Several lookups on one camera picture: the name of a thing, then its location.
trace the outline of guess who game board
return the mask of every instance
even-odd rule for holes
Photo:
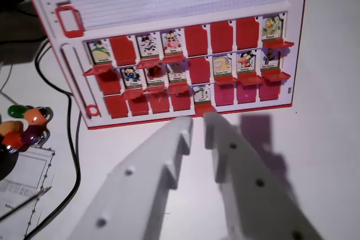
[[[304,0],[33,3],[89,129],[292,104]]]

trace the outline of black wire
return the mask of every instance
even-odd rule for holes
[[[67,138],[69,140],[71,156],[73,158],[74,165],[75,165],[76,181],[75,181],[74,187],[72,188],[70,193],[66,196],[66,198],[35,229],[33,229],[27,236],[25,236],[24,240],[33,238],[38,232],[40,232],[43,228],[45,228],[68,205],[68,203],[73,199],[76,192],[78,191],[79,186],[80,186],[80,181],[81,181],[80,162],[79,162],[79,128],[80,128],[80,122],[81,122],[81,114],[79,113],[78,124],[76,126],[75,148],[74,148],[73,139],[71,137],[71,125],[70,125],[72,94],[70,92],[65,91],[65,90],[53,85],[52,83],[50,83],[49,80],[47,80],[45,78],[45,76],[42,74],[42,72],[40,70],[39,64],[40,64],[40,60],[44,56],[44,53],[41,55],[41,57],[40,57],[40,54],[41,54],[42,50],[45,48],[47,43],[48,42],[45,42],[42,45],[39,52],[35,56],[35,68],[36,68],[36,71],[39,73],[40,77],[45,81],[45,83],[47,83],[50,87],[54,88],[55,90],[57,90],[60,93],[67,96],[67,99],[68,99],[67,121],[66,121]]]
[[[41,42],[42,40],[45,40],[47,37],[43,36],[38,39],[23,39],[23,40],[2,40],[0,41],[0,45],[6,44],[6,43],[33,43],[33,42]]]
[[[6,80],[5,80],[5,83],[4,83],[4,84],[2,85],[2,87],[1,87],[0,92],[3,91],[5,85],[7,84],[7,82],[8,82],[9,79],[10,79],[10,75],[11,75],[11,72],[12,72],[12,67],[13,67],[13,64],[11,64],[11,66],[10,66],[9,74],[7,75],[7,78],[6,78]]]
[[[42,48],[39,50],[39,53],[37,56],[35,56],[35,68],[36,68],[36,71],[38,72],[38,74],[40,75],[41,79],[43,79],[45,81],[45,83],[47,83],[50,87],[52,87],[53,89],[59,91],[60,93],[62,94],[65,94],[65,95],[68,95],[68,96],[72,96],[73,94],[71,92],[68,92],[68,91],[65,91],[65,90],[62,90],[61,88],[57,87],[56,85],[54,85],[53,83],[51,83],[45,76],[44,74],[41,72],[41,69],[40,69],[40,60],[41,58],[45,55],[45,53],[47,51],[50,50],[51,46],[49,48],[47,48],[44,53],[39,57],[40,53],[42,52],[42,50],[44,50],[46,44],[48,44],[48,42],[46,42],[45,44],[43,44]]]

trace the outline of character card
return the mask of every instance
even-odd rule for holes
[[[180,81],[186,81],[186,76],[185,76],[186,66],[184,61],[167,64],[166,68],[168,70],[170,83],[178,83]]]
[[[210,85],[192,87],[195,104],[211,103]]]
[[[160,65],[145,69],[145,76],[149,86],[164,84],[163,70]]]
[[[136,39],[142,59],[159,56],[158,41],[153,33],[137,36]]]
[[[260,69],[277,69],[280,66],[280,51],[263,48]]]
[[[263,18],[262,40],[280,39],[283,20],[279,16]]]
[[[231,75],[232,53],[223,56],[213,56],[214,77]]]
[[[122,69],[121,74],[127,89],[142,87],[140,72],[136,70],[135,67],[127,67]]]
[[[163,41],[164,54],[166,56],[177,55],[182,53],[182,37],[179,30],[170,30],[161,33]]]
[[[256,56],[252,51],[239,52],[236,54],[236,71],[240,73],[249,73],[255,70]]]
[[[111,49],[109,39],[93,40],[87,44],[94,64],[111,63],[113,58],[110,54]]]

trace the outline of green bead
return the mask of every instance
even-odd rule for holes
[[[11,105],[9,109],[7,109],[7,113],[14,118],[24,118],[24,113],[28,110],[23,105]]]

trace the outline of pen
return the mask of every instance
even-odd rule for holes
[[[7,217],[11,216],[12,214],[14,214],[15,212],[17,212],[18,210],[22,209],[24,206],[26,206],[27,204],[29,204],[30,202],[36,200],[37,198],[40,198],[41,196],[43,196],[46,192],[48,192],[51,189],[51,187],[48,188],[43,188],[41,191],[39,191],[37,194],[31,196],[30,198],[28,198],[26,201],[24,201],[23,203],[19,204],[18,206],[16,206],[15,208],[13,208],[12,210],[10,210],[8,213],[4,214],[3,216],[0,217],[0,222],[2,222],[4,219],[6,219]]]

